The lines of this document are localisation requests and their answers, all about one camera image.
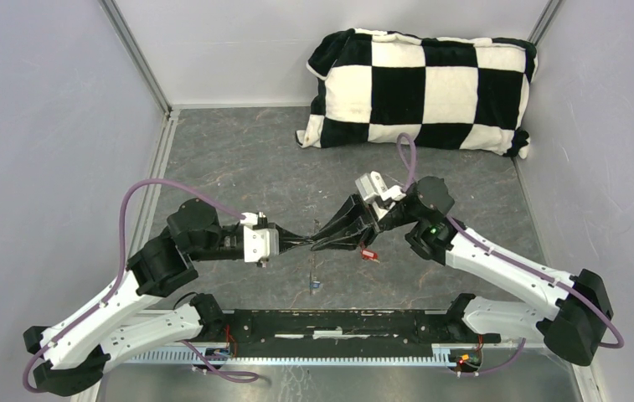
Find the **silver metal key holder plate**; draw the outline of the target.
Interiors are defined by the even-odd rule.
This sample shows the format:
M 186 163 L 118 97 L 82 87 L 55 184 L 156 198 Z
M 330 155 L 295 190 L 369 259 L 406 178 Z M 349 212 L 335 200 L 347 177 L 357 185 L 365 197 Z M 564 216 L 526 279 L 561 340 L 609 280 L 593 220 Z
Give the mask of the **silver metal key holder plate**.
M 315 235 L 321 228 L 321 224 L 318 219 L 313 220 L 313 231 L 312 234 Z M 310 284 L 312 281 L 319 281 L 317 279 L 317 254 L 313 251 L 310 252 L 310 270 L 309 270 L 309 283 L 308 290 L 309 295 L 313 296 L 315 292 L 318 290 L 312 290 L 310 288 Z

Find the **red tag key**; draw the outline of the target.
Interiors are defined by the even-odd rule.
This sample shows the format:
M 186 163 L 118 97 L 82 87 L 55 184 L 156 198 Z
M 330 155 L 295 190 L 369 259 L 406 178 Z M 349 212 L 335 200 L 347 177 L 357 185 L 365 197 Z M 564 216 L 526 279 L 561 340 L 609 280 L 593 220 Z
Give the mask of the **red tag key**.
M 379 255 L 372 250 L 362 248 L 359 254 L 363 260 L 379 263 Z

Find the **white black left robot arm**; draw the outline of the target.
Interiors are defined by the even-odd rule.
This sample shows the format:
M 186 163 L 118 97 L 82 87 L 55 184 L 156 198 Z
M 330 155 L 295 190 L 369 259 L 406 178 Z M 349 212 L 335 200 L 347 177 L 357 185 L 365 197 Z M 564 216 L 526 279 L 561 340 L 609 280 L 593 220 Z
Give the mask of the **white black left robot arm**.
M 115 366 L 166 343 L 224 335 L 225 315 L 210 294 L 198 293 L 179 307 L 127 326 L 126 320 L 198 278 L 196 261 L 264 263 L 312 238 L 271 223 L 263 214 L 237 214 L 219 222 L 220 206 L 200 198 L 184 202 L 167 225 L 126 259 L 106 290 L 52 327 L 32 326 L 23 334 L 33 355 L 23 373 L 32 393 L 72 396 L 98 383 Z

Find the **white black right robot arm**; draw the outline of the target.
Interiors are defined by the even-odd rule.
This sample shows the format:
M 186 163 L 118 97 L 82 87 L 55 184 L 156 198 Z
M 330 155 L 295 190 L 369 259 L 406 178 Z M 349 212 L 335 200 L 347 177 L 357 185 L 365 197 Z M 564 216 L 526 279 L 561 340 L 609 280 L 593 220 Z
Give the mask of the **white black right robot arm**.
M 538 264 L 479 235 L 448 213 L 454 205 L 443 179 L 429 176 L 408 188 L 386 188 L 379 173 L 364 174 L 335 215 L 312 237 L 312 250 L 356 250 L 401 226 L 422 259 L 467 272 L 517 297 L 516 302 L 467 297 L 463 310 L 446 317 L 447 335 L 465 342 L 475 334 L 541 341 L 563 360 L 589 366 L 603 337 L 624 342 L 612 326 L 614 312 L 602 277 Z

